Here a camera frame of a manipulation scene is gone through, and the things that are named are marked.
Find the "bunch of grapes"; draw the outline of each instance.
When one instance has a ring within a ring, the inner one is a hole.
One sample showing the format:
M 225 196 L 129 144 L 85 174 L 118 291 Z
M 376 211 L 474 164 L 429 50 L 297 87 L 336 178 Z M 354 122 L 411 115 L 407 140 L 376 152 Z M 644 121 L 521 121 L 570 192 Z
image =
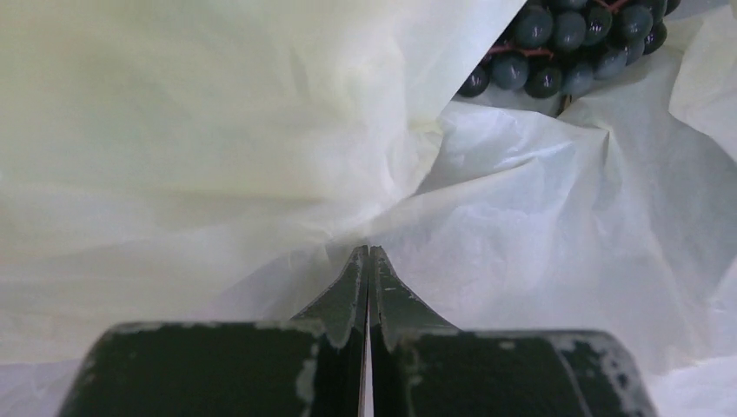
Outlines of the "bunch of grapes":
M 528 0 L 458 90 L 489 84 L 533 98 L 581 96 L 666 40 L 663 17 L 681 0 Z

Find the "black grape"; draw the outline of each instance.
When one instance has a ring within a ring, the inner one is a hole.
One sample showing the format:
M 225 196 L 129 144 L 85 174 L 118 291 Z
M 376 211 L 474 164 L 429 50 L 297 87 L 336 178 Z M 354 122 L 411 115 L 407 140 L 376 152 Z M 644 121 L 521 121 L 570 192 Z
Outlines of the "black grape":
M 681 5 L 681 0 L 667 0 L 666 16 L 673 13 L 673 10 L 678 9 Z
M 575 11 L 567 11 L 555 17 L 553 45 L 559 51 L 576 50 L 586 38 L 586 19 Z
M 513 24 L 515 43 L 521 48 L 540 48 L 553 35 L 553 16 L 541 6 L 526 6 Z
M 563 73 L 554 63 L 536 65 L 525 84 L 525 92 L 533 98 L 549 98 L 561 91 Z
M 586 37 L 584 45 L 594 45 L 604 40 L 612 29 L 612 12 L 603 7 L 592 7 L 586 14 Z
M 483 93 L 488 87 L 488 75 L 481 67 L 476 67 L 466 82 L 458 89 L 458 95 L 463 97 L 476 97 Z
M 637 4 L 650 12 L 653 23 L 660 23 L 666 15 L 667 0 L 637 0 Z
M 594 67 L 588 61 L 579 61 L 566 69 L 561 91 L 571 96 L 581 96 L 594 85 Z
M 642 55 L 645 53 L 645 39 L 628 43 L 625 45 L 624 51 L 627 52 L 627 66 L 632 65 L 635 61 L 642 58 Z
M 616 48 L 607 48 L 600 53 L 594 62 L 594 78 L 607 80 L 618 76 L 627 66 L 627 52 Z
M 644 55 L 650 55 L 658 50 L 666 42 L 667 28 L 663 22 L 656 24 L 650 33 L 645 36 Z
M 529 76 L 529 61 L 519 52 L 504 52 L 489 65 L 491 78 L 500 89 L 521 89 Z
M 616 26 L 626 41 L 643 39 L 653 28 L 653 15 L 645 6 L 628 6 L 617 15 Z
M 550 6 L 557 10 L 581 10 L 587 0 L 550 0 Z

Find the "white fabric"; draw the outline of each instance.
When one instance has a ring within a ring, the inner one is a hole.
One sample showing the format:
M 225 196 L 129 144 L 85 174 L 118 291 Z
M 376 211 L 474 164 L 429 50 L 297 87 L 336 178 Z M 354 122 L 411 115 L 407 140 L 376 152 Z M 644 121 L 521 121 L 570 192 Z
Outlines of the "white fabric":
M 459 326 L 607 330 L 662 415 L 731 415 L 729 9 L 559 120 L 451 103 L 440 147 L 522 1 L 446 3 L 0 3 L 0 415 L 114 322 L 289 317 L 366 240 Z

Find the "grape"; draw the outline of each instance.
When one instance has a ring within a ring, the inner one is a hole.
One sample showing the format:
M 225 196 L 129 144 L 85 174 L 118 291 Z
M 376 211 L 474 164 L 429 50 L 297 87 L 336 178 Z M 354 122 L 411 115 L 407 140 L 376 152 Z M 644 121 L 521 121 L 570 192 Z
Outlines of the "grape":
M 561 91 L 571 96 L 581 96 L 594 84 L 594 68 L 588 61 L 579 61 L 566 70 Z
M 645 53 L 645 39 L 628 43 L 625 45 L 624 51 L 627 52 L 627 66 L 632 65 L 635 61 L 642 58 L 642 55 Z
M 667 0 L 638 0 L 637 4 L 650 12 L 653 23 L 660 23 L 666 15 Z
M 553 35 L 553 16 L 541 6 L 526 6 L 514 25 L 515 42 L 522 48 L 540 48 Z
M 660 22 L 653 26 L 650 33 L 645 36 L 645 51 L 644 55 L 650 55 L 658 50 L 666 42 L 667 28 L 663 22 Z
M 549 98 L 561 91 L 563 73 L 557 65 L 546 63 L 539 65 L 530 74 L 525 83 L 525 92 L 533 98 Z
M 550 0 L 550 6 L 557 10 L 581 10 L 587 0 Z
M 653 15 L 645 6 L 636 4 L 620 11 L 616 25 L 623 39 L 636 41 L 647 36 L 653 28 Z
M 570 52 L 577 49 L 586 37 L 586 19 L 575 11 L 561 13 L 555 18 L 553 44 L 556 49 Z
M 529 61 L 519 52 L 504 52 L 491 61 L 491 78 L 500 89 L 521 89 L 529 76 Z
M 667 0 L 666 16 L 673 13 L 673 10 L 678 9 L 681 5 L 681 0 Z
M 627 66 L 627 52 L 616 48 L 607 48 L 594 63 L 594 78 L 607 80 L 618 76 Z
M 604 40 L 612 29 L 612 12 L 603 7 L 592 7 L 586 14 L 586 37 L 584 45 L 594 45 Z
M 466 82 L 458 89 L 458 95 L 463 97 L 476 97 L 483 93 L 488 87 L 488 75 L 481 67 L 476 67 Z

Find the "white surface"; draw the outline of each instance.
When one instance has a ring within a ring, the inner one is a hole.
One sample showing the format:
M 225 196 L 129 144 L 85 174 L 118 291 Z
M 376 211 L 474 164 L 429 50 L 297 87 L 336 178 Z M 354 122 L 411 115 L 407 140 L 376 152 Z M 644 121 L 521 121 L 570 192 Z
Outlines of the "white surface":
M 718 145 L 668 113 L 679 104 L 674 85 L 716 85 L 702 80 L 710 73 L 696 70 L 690 48 L 704 30 L 730 30 L 728 9 L 716 17 L 725 25 L 676 25 L 672 47 L 560 120 L 449 104 L 430 170 L 433 109 L 501 32 L 483 16 L 511 2 L 433 9 L 407 0 L 410 23 L 396 17 L 396 2 L 356 2 L 336 10 L 340 18 L 314 4 L 268 2 L 295 6 L 277 15 L 266 3 L 250 10 L 263 18 L 254 27 L 239 23 L 239 9 L 199 6 L 165 18 L 154 2 L 125 20 L 143 3 L 0 5 L 10 23 L 0 25 L 0 45 L 16 45 L 0 48 L 8 54 L 0 62 L 15 65 L 0 72 L 1 415 L 50 415 L 75 362 L 43 362 L 81 356 L 114 321 L 188 310 L 196 318 L 289 317 L 366 237 L 455 324 L 604 329 L 634 353 L 663 415 L 733 415 L 737 368 L 715 358 L 737 354 L 737 168 L 722 150 L 729 138 L 714 138 Z M 113 7 L 122 4 L 131 6 Z M 193 20 L 194 11 L 202 17 Z M 335 23 L 350 18 L 356 24 Z M 145 32 L 149 42 L 124 41 L 133 28 L 123 25 L 133 22 L 157 31 Z M 191 55 L 164 42 L 193 25 Z M 255 33 L 242 32 L 247 26 Z M 315 26 L 317 38 L 305 38 Z M 245 33 L 262 43 L 223 41 Z M 457 59 L 428 53 L 436 49 Z M 103 50 L 130 62 L 129 74 L 98 67 Z M 273 61 L 247 59 L 262 53 Z M 458 62 L 445 79 L 445 65 Z M 94 72 L 72 63 L 106 75 L 93 83 Z M 728 64 L 715 59 L 710 69 Z M 437 88 L 430 97 L 404 82 L 424 76 Z M 150 84 L 131 91 L 141 78 Z M 79 85 L 99 89 L 77 94 Z M 251 89 L 270 94 L 252 102 Z M 152 104 L 157 91 L 168 101 Z M 211 102 L 195 101 L 203 91 Z M 104 108 L 112 103 L 122 107 Z M 185 129 L 191 123 L 196 135 Z M 387 210 L 428 171 L 418 195 Z M 309 248 L 279 256 L 297 247 Z M 690 368 L 673 372 L 681 367 Z

